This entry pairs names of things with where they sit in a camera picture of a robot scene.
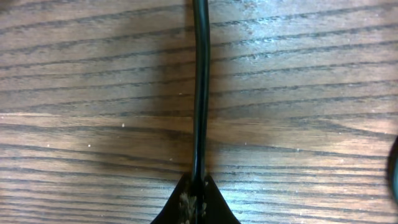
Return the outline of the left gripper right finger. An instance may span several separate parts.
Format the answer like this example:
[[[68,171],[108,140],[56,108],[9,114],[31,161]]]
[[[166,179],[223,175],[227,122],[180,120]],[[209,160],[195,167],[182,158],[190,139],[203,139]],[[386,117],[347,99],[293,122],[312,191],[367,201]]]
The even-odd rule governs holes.
[[[199,214],[199,223],[240,224],[210,175],[205,177],[204,206]]]

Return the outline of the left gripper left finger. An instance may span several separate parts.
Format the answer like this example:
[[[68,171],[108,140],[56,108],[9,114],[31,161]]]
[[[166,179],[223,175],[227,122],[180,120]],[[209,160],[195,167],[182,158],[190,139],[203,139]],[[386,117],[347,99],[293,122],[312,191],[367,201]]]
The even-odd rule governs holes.
[[[196,207],[197,197],[192,193],[190,174],[184,174],[151,224],[194,223]]]

